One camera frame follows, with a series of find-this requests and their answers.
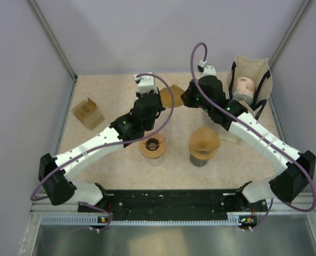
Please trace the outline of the brown paper filter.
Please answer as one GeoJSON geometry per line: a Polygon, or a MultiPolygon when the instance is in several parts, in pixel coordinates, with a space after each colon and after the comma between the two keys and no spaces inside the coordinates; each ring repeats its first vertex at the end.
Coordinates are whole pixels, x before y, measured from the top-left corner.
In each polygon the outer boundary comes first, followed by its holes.
{"type": "Polygon", "coordinates": [[[205,126],[194,130],[189,137],[189,147],[198,151],[215,151],[221,146],[217,133],[205,126]]]}
{"type": "Polygon", "coordinates": [[[172,94],[170,94],[169,90],[165,87],[159,90],[161,101],[164,107],[171,108],[172,107],[172,99],[174,99],[174,107],[180,107],[183,105],[183,100],[181,99],[181,95],[185,92],[185,90],[181,89],[179,86],[173,84],[171,86],[172,94]]]}

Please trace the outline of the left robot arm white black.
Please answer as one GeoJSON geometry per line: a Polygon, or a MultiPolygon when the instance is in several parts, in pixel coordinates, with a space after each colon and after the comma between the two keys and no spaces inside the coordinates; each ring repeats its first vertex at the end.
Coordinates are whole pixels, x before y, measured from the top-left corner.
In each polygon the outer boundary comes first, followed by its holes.
{"type": "Polygon", "coordinates": [[[129,113],[118,117],[102,132],[78,147],[56,156],[40,158],[38,179],[52,205],[69,200],[89,204],[96,211],[107,208],[106,190],[98,183],[84,183],[74,177],[102,157],[123,149],[151,131],[165,110],[159,93],[137,94],[129,113]]]}

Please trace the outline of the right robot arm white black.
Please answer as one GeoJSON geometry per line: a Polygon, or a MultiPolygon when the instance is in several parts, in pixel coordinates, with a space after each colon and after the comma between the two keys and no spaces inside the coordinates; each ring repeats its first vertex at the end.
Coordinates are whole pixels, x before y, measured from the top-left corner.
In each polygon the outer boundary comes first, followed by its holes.
{"type": "Polygon", "coordinates": [[[203,109],[214,123],[253,147],[276,173],[244,184],[240,188],[242,194],[236,197],[237,207],[248,211],[257,201],[272,198],[291,203],[313,179],[315,154],[309,150],[302,153],[287,145],[263,127],[241,103],[227,99],[216,76],[204,76],[198,83],[190,81],[181,95],[183,104],[203,109]]]}

